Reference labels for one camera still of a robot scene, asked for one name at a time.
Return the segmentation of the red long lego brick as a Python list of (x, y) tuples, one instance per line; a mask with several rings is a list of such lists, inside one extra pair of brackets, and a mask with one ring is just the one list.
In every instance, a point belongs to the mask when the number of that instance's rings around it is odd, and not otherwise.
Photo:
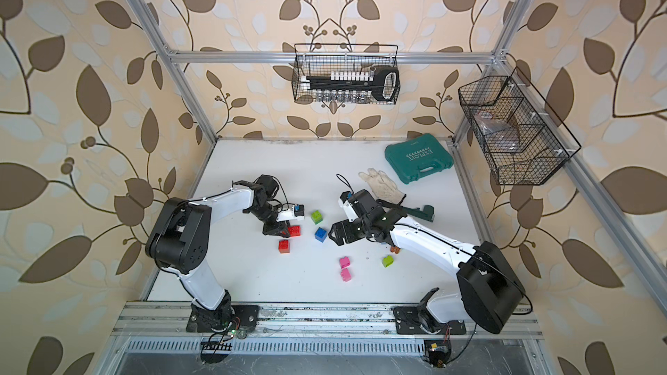
[(288, 228), (288, 232), (291, 237), (298, 237), (302, 234), (300, 226), (291, 226)]

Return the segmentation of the dark blue lego brick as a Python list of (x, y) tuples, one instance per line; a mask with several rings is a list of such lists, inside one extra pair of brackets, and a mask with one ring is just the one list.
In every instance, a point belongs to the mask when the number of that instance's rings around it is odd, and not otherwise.
[(318, 227), (314, 233), (314, 238), (316, 241), (324, 242), (326, 239), (328, 239), (328, 232), (324, 228)]

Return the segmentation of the small red lego brick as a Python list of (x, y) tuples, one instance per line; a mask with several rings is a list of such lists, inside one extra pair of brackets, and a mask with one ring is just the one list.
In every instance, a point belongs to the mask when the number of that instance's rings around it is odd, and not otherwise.
[(289, 240), (283, 240), (279, 241), (279, 252), (282, 255), (286, 255), (287, 253), (290, 253), (290, 241)]

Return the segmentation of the lime green lego brick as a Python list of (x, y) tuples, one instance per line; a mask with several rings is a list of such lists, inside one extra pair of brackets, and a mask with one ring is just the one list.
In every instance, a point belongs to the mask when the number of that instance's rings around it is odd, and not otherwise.
[(319, 223), (323, 222), (323, 215), (319, 210), (315, 210), (311, 214), (311, 219), (314, 222), (314, 224), (319, 224)]

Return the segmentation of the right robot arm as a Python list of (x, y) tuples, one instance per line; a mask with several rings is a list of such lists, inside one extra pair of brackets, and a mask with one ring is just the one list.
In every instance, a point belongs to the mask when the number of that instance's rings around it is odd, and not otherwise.
[(501, 250), (489, 241), (479, 246), (457, 241), (418, 223), (401, 207), (386, 207), (366, 190), (346, 191), (339, 206), (347, 219), (333, 224), (328, 237), (338, 246), (360, 240), (416, 253), (458, 283), (452, 293), (429, 291), (412, 321), (425, 333), (440, 333), (451, 321), (472, 320), (498, 334), (526, 297), (526, 290)]

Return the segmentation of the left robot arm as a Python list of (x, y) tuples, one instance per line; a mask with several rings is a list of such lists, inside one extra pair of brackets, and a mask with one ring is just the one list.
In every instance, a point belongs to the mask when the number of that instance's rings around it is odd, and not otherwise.
[(275, 197), (277, 178), (261, 175), (253, 182), (236, 181), (230, 189), (199, 199), (170, 198), (149, 234), (146, 255), (158, 269), (175, 275), (191, 296), (193, 311), (217, 331), (234, 320), (229, 291), (215, 279), (207, 262), (211, 225), (237, 212), (262, 223), (262, 233), (288, 239), (292, 220), (305, 216), (304, 206)]

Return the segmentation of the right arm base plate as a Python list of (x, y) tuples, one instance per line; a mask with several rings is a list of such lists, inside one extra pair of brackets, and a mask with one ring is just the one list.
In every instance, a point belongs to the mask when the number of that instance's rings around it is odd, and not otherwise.
[(434, 335), (444, 336), (467, 334), (463, 321), (451, 320), (446, 323), (437, 321), (425, 307), (404, 306), (394, 307), (393, 315), (396, 332), (400, 335)]

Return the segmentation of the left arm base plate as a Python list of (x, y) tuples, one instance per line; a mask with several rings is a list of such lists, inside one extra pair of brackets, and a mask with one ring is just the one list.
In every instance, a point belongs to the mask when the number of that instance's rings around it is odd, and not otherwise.
[(231, 333), (241, 330), (243, 333), (255, 331), (258, 323), (260, 307), (250, 306), (222, 306), (222, 309), (210, 311), (191, 305), (191, 314), (186, 331), (188, 333)]

